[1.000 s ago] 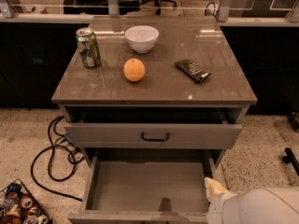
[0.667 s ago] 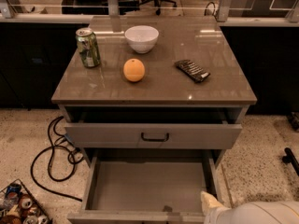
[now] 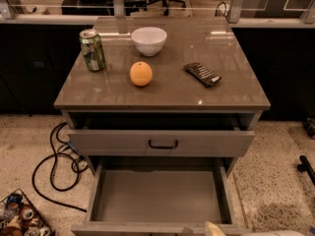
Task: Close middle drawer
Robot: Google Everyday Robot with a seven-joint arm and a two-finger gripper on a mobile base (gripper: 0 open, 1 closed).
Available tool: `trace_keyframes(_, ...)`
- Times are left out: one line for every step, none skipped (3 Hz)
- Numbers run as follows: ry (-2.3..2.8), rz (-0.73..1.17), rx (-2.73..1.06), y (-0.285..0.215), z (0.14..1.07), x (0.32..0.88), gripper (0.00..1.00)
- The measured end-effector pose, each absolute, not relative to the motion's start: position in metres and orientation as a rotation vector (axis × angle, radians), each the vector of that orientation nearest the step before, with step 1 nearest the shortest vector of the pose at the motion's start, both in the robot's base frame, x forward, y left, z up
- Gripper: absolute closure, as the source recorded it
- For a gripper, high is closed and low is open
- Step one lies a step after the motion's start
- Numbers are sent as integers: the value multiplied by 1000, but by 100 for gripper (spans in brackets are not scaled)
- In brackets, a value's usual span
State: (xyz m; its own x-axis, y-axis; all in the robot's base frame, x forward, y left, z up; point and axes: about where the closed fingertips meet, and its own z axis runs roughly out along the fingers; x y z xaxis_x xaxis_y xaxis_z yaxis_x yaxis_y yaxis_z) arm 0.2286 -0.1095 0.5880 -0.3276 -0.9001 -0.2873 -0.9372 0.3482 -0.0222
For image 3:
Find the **white and yellow gripper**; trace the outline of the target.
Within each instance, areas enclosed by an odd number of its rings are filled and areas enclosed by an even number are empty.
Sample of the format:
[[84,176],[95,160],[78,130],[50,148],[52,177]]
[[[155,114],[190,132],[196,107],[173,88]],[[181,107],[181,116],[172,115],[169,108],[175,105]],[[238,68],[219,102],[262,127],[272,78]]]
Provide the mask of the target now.
[[226,236],[221,229],[215,224],[206,221],[205,222],[205,236]]

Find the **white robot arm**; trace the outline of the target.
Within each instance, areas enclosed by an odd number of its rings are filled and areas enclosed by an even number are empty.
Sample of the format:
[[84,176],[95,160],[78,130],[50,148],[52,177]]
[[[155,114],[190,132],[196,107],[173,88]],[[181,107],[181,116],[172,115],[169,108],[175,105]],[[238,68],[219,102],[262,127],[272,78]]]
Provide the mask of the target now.
[[206,221],[205,222],[205,236],[304,236],[304,235],[299,232],[291,231],[291,230],[241,233],[241,234],[225,234],[217,225],[209,221]]

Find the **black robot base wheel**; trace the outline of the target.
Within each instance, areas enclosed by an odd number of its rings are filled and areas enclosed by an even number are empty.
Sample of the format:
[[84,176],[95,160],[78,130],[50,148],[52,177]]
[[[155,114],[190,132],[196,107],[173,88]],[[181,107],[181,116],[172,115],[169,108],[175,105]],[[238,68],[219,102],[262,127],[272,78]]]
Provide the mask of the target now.
[[315,171],[313,170],[310,162],[305,155],[299,157],[300,163],[297,165],[297,170],[299,172],[306,172],[315,186]]

